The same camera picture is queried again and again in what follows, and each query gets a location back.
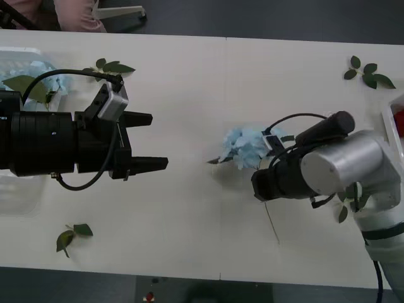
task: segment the gray floor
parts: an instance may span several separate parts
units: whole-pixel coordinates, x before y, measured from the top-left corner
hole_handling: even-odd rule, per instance
[[[404,44],[402,0],[102,0],[143,5],[136,15],[105,20],[109,32],[200,35],[373,44]]]
[[[376,290],[362,288],[0,269],[2,303],[142,303],[148,292],[154,293],[155,303],[361,303],[376,300]],[[398,301],[391,291],[385,291],[383,303]]]
[[[102,0],[101,6],[143,5],[136,14],[104,21],[112,33],[201,35],[260,39],[404,44],[402,0]],[[222,300],[204,302],[375,302],[376,290],[306,285],[206,282],[192,279],[0,268],[0,302],[139,303],[153,291],[156,303],[191,302],[207,288]],[[398,303],[390,291],[384,303]]]

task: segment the flower stem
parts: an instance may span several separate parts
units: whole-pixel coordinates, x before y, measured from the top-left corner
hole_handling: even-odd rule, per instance
[[[276,239],[278,241],[278,245],[280,245],[280,240],[279,240],[278,234],[276,233],[275,226],[273,225],[273,222],[272,222],[272,219],[271,219],[271,216],[270,216],[270,212],[268,211],[268,207],[266,205],[266,202],[264,202],[264,205],[265,205],[265,210],[266,210],[266,213],[268,215],[268,218],[270,219],[270,223],[271,223],[271,226],[272,226],[272,229],[273,229],[273,233],[275,234],[275,237],[276,237]]]

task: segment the chair leg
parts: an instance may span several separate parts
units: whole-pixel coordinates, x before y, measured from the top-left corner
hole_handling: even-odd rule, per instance
[[[146,11],[142,6],[127,6],[124,8],[96,8],[93,9],[93,16],[96,19],[105,19],[116,16],[127,15],[140,12],[142,17],[146,16]]]

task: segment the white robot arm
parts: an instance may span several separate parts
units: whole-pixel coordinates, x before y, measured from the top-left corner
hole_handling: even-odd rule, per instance
[[[354,127],[352,116],[339,112],[298,135],[296,145],[286,149],[279,149],[280,143],[274,143],[274,136],[264,132],[278,153],[268,169],[254,173],[255,197],[261,201],[276,198],[314,201],[316,196],[330,196],[313,202],[315,208],[359,183],[362,194],[370,198],[359,209],[356,191],[351,205],[353,217],[376,270],[380,262],[391,288],[404,302],[404,170],[375,132],[359,131],[349,136]]]

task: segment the plastic container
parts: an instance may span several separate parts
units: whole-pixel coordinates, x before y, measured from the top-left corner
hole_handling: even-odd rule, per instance
[[[390,147],[393,149],[396,159],[404,165],[404,138],[398,136],[396,123],[394,121],[394,115],[401,110],[404,110],[404,95],[388,102],[382,108],[382,116]]]
[[[0,47],[0,73],[3,75],[11,70],[27,68],[32,61],[42,61],[54,68],[38,49]],[[60,99],[61,94],[56,93],[49,104],[50,111],[57,111]],[[40,103],[31,104],[30,109],[46,111],[45,106]],[[39,212],[44,184],[44,176],[16,177],[9,170],[0,170],[0,216],[35,216]]]

